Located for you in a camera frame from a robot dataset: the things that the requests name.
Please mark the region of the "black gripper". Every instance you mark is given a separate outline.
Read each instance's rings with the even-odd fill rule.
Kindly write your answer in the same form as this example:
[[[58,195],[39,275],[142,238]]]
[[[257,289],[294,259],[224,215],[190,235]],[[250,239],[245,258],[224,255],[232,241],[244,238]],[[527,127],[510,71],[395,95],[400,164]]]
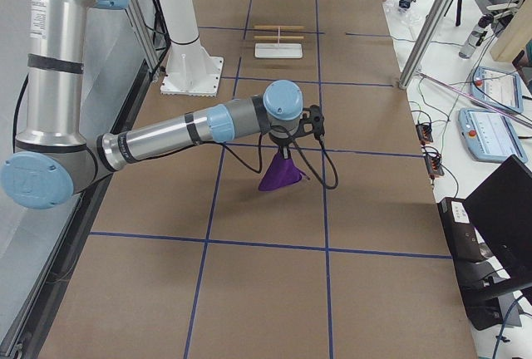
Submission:
[[[286,129],[272,129],[269,132],[270,140],[278,146],[278,153],[282,158],[291,158],[289,146],[296,148],[297,142],[293,134]]]

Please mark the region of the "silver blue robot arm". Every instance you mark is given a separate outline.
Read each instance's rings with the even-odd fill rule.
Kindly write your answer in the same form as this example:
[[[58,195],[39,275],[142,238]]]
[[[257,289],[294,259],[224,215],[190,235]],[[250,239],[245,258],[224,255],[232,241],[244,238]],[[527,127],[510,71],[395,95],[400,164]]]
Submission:
[[[286,152],[304,135],[310,111],[299,86],[273,81],[261,94],[234,99],[137,129],[126,118],[141,100],[141,84],[163,71],[165,94],[215,96],[222,57],[203,47],[193,0],[150,0],[163,25],[157,51],[138,0],[29,0],[27,79],[19,96],[23,118],[15,118],[12,154],[1,167],[3,192],[28,209],[52,209],[127,165],[156,160],[206,144],[223,145],[249,135],[268,135]],[[87,70],[87,18],[92,11],[117,11],[133,47]]]

